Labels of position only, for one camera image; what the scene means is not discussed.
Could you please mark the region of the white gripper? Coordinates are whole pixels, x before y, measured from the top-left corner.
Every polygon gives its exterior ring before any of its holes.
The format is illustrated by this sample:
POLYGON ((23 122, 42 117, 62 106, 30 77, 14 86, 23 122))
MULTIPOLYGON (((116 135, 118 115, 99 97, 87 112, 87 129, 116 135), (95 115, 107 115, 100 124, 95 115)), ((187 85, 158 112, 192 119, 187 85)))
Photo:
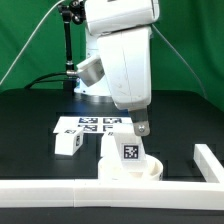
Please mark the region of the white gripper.
POLYGON ((116 107, 128 109, 137 136, 149 134, 151 102, 150 27, 98 38, 99 54, 116 107))

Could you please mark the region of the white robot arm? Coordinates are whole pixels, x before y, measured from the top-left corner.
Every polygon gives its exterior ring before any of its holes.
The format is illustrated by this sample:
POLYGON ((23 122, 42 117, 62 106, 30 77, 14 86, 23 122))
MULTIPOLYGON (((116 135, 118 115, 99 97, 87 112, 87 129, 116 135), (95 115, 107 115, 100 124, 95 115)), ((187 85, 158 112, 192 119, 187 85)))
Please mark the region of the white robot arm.
POLYGON ((106 93, 131 117, 138 136, 150 133, 150 25, 160 15, 159 0, 86 0, 90 56, 77 65, 80 88, 106 93))

